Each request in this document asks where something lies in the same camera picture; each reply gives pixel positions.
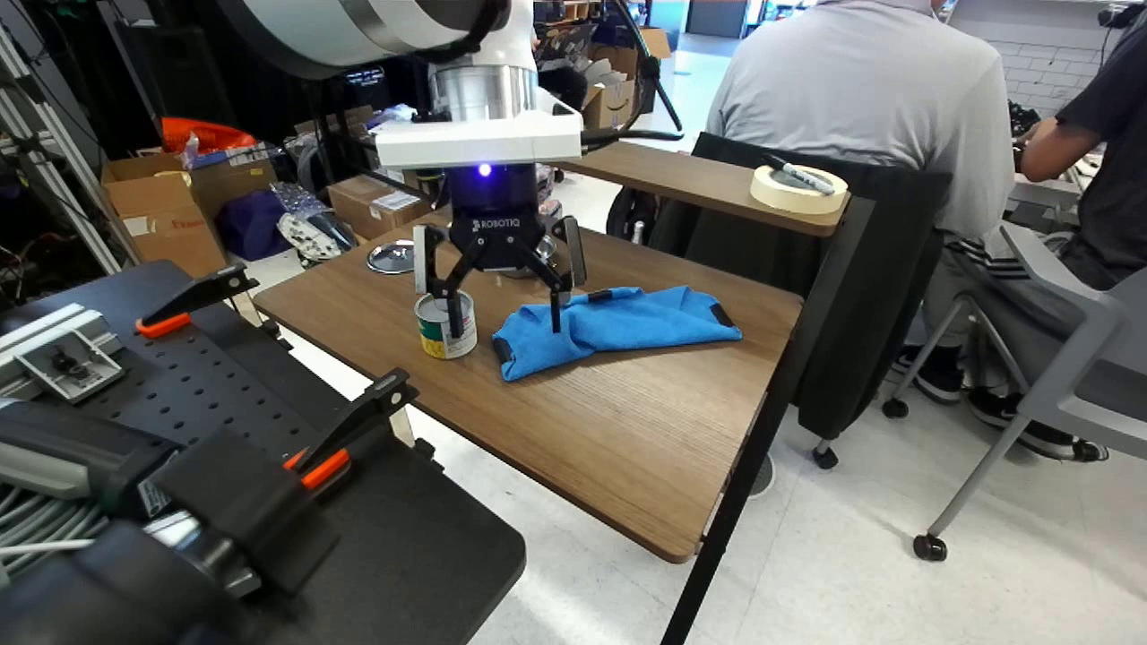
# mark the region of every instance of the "floor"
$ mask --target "floor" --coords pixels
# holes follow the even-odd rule
[[[708,122],[724,56],[676,50],[667,63],[686,126]],[[598,229],[614,186],[570,178],[567,212]],[[261,284],[299,272],[257,263]],[[349,397],[357,374],[295,339]],[[411,416],[447,475],[528,536],[528,573],[476,645],[654,645],[690,566],[672,566],[484,454]],[[1147,640],[1147,468],[1016,450],[950,530],[950,564],[917,564],[924,530],[992,436],[962,406],[911,394],[900,422],[872,410],[843,442],[843,466],[809,462],[815,436],[791,419],[774,444],[774,485],[748,503],[736,546],[691,632],[700,645],[846,640]]]

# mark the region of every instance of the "man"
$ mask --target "man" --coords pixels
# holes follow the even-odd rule
[[[1107,142],[1102,176],[1078,200],[1078,232],[1062,251],[1062,263],[1095,289],[1113,289],[1117,280],[1147,265],[1147,16],[1123,37],[1097,78],[1067,102],[1054,120],[1044,120],[1025,142],[1017,142],[1017,167],[1028,178],[1054,178],[1072,167],[1097,142]],[[1084,312],[1062,312],[1028,284],[995,284],[1031,333],[1067,336]],[[1147,384],[1140,378],[1097,364],[1084,379],[1084,394],[1128,416],[1147,416]],[[1003,425],[1017,394],[991,386],[970,391],[982,419]],[[1059,458],[1097,458],[1090,444],[1031,425],[1025,444]]]
[[[1016,183],[1000,53],[932,19],[942,0],[823,0],[764,24],[736,53],[709,110],[709,133],[760,146],[950,173],[941,225],[1000,249]],[[941,326],[963,284],[941,265],[924,319]],[[955,326],[921,374],[941,403],[962,403]]]

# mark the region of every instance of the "small container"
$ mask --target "small container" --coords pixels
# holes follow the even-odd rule
[[[435,360],[461,360],[476,349],[475,296],[460,289],[461,330],[452,333],[452,317],[443,296],[423,294],[415,300],[420,343]]]

